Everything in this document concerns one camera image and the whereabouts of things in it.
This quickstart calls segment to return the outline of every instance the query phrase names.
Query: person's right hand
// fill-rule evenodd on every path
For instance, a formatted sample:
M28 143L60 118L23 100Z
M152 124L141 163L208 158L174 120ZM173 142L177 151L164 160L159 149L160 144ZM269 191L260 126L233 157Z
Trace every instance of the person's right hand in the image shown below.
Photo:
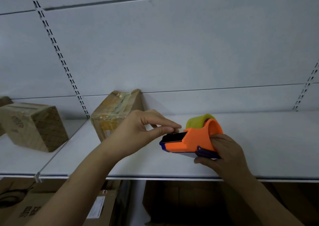
M245 155L240 145L225 134L215 134L210 138L221 159L212 160L197 157L194 163L200 163L212 168L227 184L237 191L250 188L256 179L248 169Z

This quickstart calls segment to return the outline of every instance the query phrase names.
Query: shelf surface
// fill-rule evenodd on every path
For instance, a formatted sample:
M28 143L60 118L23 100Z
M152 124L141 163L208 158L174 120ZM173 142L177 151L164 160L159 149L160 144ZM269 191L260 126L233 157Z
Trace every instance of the shelf surface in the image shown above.
M167 118L185 125L196 115ZM319 111L214 114L224 133L243 148L251 172L260 179L319 179ZM155 139L122 159L108 177L218 178L187 156L165 152ZM40 176L69 176L99 144L90 121L69 140Z
M63 121L69 138L76 133L85 121ZM0 137L0 176L34 176L62 147L63 145L51 153L28 149L13 144L9 137L4 134Z

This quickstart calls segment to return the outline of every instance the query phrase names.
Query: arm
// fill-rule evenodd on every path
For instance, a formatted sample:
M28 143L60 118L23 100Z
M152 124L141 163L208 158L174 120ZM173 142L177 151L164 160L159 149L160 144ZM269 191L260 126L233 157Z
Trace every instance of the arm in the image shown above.
M303 225L249 171L242 148L229 136L211 136L211 142L221 159L197 157L194 162L212 168L233 187L265 226Z
M154 129L146 131L145 125ZM50 201L26 225L82 225L114 165L181 125L155 110L133 111L114 133L96 147L76 168Z

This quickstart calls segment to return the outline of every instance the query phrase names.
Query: yellow tape roll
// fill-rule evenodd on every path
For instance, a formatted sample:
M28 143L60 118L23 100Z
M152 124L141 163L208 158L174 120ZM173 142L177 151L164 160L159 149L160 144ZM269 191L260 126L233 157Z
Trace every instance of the yellow tape roll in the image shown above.
M187 123L186 123L186 128L195 128L195 129L201 129L202 127L204 127L204 122L207 119L213 118L215 119L212 115L210 114L205 114L202 116L198 116L198 117L193 117L190 118Z

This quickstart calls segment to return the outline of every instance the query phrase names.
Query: small label on box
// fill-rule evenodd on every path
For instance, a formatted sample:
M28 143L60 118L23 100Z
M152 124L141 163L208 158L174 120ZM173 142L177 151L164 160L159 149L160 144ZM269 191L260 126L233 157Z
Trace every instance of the small label on box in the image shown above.
M105 200L105 196L100 196L96 198L89 214L86 217L87 219L100 217L104 200Z

